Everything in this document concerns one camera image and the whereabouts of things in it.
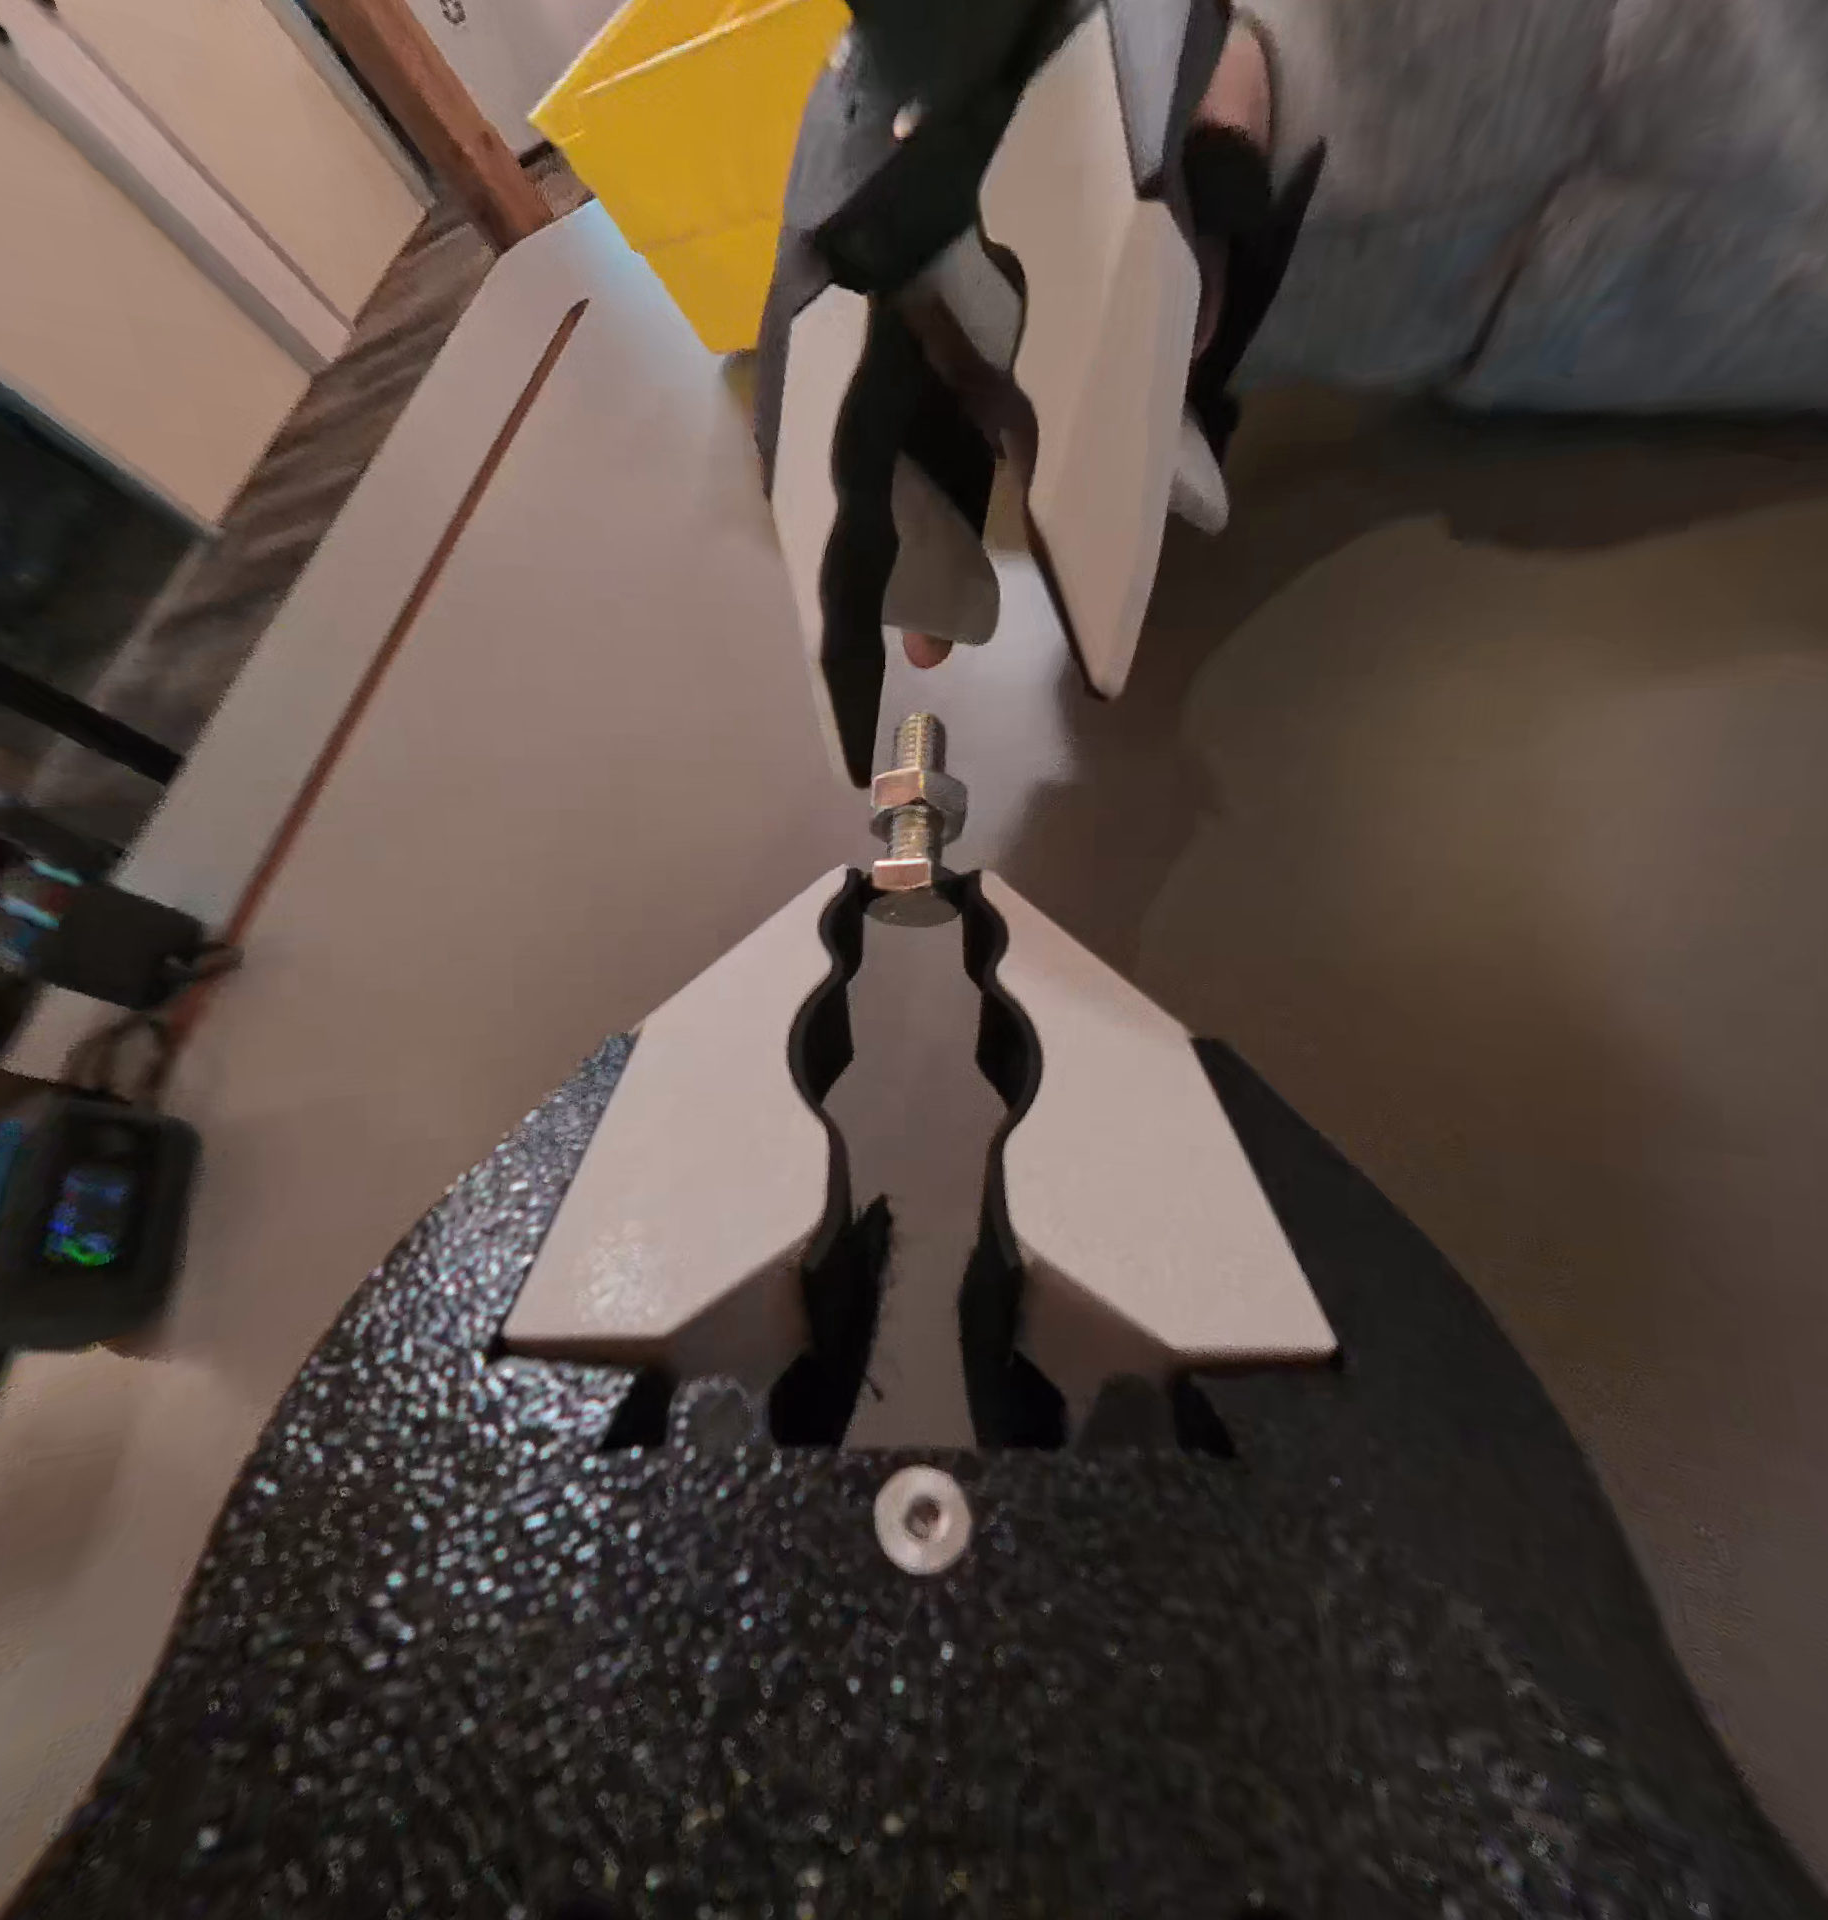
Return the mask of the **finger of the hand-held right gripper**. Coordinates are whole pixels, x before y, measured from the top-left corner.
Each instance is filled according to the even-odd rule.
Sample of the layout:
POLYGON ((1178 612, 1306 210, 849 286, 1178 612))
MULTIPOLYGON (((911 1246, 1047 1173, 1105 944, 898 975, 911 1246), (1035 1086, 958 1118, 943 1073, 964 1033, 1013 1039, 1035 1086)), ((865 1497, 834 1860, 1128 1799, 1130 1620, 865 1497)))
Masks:
POLYGON ((1185 437, 1199 269, 1181 180, 1222 5, 1093 5, 1023 87, 981 233, 1023 277, 1031 549, 1093 692, 1122 692, 1185 437))
POLYGON ((886 635, 994 635, 997 472, 966 403, 890 305, 816 290, 764 334, 764 499, 835 770, 875 771, 886 635))

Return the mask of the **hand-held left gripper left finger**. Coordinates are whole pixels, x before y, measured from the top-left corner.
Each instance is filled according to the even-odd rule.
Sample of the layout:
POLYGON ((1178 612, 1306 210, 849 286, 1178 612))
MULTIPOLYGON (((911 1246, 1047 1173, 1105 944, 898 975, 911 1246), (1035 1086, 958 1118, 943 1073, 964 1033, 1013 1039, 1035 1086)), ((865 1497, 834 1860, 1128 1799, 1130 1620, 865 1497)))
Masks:
POLYGON ((839 1186, 790 1049, 839 979, 824 921, 858 880, 818 876, 639 1025, 503 1321, 515 1357, 778 1380, 805 1352, 839 1186))

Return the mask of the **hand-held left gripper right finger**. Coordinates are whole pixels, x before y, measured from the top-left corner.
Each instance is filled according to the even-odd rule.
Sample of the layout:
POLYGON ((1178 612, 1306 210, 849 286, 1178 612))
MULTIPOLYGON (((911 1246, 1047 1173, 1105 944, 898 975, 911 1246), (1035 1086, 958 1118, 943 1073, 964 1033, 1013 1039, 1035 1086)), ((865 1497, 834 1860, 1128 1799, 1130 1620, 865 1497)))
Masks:
POLYGON ((1023 1022, 1023 1089, 994 1152, 1023 1357, 1047 1380, 1332 1362, 1190 1032, 1002 876, 976 884, 989 993, 1023 1022))

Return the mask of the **silver hex bolt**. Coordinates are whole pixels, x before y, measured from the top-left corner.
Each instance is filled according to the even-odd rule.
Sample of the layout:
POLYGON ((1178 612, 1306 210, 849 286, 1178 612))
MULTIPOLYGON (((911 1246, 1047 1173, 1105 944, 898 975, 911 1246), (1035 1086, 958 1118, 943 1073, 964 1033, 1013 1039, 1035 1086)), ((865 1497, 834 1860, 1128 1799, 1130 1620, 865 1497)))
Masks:
MULTIPOLYGON (((944 724, 929 711, 908 713, 896 729, 890 756, 880 771, 898 766, 936 766, 949 771, 944 724)), ((873 828, 880 846, 869 868, 868 915, 894 928, 931 928, 952 921, 958 906, 948 850, 964 826, 958 837, 948 838, 934 812, 908 807, 883 816, 873 810, 873 828)))

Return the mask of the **person's right hand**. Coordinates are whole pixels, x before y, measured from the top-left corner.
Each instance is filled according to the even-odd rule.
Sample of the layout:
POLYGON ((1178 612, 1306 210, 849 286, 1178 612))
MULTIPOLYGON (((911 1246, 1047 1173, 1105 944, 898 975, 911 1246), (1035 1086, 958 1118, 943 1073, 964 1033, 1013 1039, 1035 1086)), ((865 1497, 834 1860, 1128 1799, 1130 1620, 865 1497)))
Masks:
MULTIPOLYGON (((1193 124, 1237 134, 1266 159, 1272 147, 1270 88, 1270 57, 1264 39, 1246 15, 1235 15, 1201 104, 1196 107, 1193 124)), ((1199 360, 1220 321, 1228 279, 1228 240, 1196 227, 1193 253, 1199 273, 1193 358, 1199 360)))

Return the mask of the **yellow plastic bin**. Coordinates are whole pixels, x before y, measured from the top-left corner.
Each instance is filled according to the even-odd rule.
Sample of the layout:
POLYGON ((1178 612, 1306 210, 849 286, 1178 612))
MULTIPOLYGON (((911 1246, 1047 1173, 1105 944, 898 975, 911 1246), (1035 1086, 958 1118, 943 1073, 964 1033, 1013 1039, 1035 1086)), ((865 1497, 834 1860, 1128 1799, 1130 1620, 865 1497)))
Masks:
POLYGON ((718 355, 754 349, 841 2, 628 2, 529 111, 718 355))

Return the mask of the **white storage box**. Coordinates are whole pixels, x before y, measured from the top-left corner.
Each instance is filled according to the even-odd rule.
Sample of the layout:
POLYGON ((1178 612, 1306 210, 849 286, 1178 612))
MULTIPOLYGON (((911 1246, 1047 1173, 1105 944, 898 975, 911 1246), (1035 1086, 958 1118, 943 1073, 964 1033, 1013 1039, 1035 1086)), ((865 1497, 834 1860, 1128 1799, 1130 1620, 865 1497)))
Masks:
POLYGON ((622 2, 412 2, 410 10, 516 156, 545 147, 529 111, 622 2))

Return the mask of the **thin wooden stick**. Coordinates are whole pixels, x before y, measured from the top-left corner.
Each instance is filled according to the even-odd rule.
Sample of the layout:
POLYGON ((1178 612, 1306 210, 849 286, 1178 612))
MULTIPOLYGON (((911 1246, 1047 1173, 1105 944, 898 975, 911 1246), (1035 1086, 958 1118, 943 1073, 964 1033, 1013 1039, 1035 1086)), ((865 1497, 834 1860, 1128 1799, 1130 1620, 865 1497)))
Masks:
POLYGON ((387 680, 412 651, 590 308, 497 279, 437 354, 159 804, 122 876, 237 947, 187 990, 167 1059, 279 990, 332 998, 400 968, 440 918, 435 750, 390 750, 387 680))

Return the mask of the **grey fluffy blanket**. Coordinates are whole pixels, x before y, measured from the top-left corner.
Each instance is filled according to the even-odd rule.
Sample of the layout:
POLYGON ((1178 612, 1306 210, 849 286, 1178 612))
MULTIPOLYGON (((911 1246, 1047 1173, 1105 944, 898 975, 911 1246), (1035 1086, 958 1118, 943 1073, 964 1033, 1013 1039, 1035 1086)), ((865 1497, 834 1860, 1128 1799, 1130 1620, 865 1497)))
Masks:
POLYGON ((1828 2, 1246 17, 1324 159, 1239 390, 1828 415, 1828 2))

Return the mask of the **black device with screen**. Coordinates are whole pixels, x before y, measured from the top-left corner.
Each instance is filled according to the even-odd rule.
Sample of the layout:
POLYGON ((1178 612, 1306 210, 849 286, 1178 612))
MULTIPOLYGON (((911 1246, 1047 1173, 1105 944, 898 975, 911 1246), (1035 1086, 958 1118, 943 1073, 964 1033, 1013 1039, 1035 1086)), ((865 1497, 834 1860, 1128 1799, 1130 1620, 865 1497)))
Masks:
POLYGON ((180 1276, 197 1130, 44 1089, 0 1114, 0 1355, 82 1352, 147 1329, 180 1276))

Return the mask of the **black pouch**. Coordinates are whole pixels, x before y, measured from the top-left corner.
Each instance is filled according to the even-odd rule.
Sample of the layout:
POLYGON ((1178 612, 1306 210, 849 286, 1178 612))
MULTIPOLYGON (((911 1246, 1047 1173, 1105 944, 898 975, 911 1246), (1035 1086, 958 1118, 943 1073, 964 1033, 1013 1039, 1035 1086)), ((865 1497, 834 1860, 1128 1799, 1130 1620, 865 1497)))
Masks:
POLYGON ((35 982, 127 1012, 157 1012, 210 950, 206 927, 182 910, 92 880, 73 889, 58 927, 27 961, 35 982))

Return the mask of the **cream cabinet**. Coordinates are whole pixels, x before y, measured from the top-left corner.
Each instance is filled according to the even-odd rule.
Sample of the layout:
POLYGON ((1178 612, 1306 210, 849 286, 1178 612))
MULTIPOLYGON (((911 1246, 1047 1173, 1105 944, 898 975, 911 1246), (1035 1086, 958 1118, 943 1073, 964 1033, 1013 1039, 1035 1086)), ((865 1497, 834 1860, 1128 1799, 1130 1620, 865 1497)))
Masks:
POLYGON ((197 529, 428 205, 305 5, 0 2, 0 387, 197 529))

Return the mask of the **dark storage shelf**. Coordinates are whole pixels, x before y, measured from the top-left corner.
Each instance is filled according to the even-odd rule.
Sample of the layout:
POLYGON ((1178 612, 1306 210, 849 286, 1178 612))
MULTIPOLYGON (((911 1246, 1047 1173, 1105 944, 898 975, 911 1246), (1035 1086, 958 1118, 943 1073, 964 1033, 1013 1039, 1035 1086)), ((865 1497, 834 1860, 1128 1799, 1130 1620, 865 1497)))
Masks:
POLYGON ((98 684, 204 537, 0 381, 0 770, 46 750, 160 784, 165 722, 122 721, 98 684))

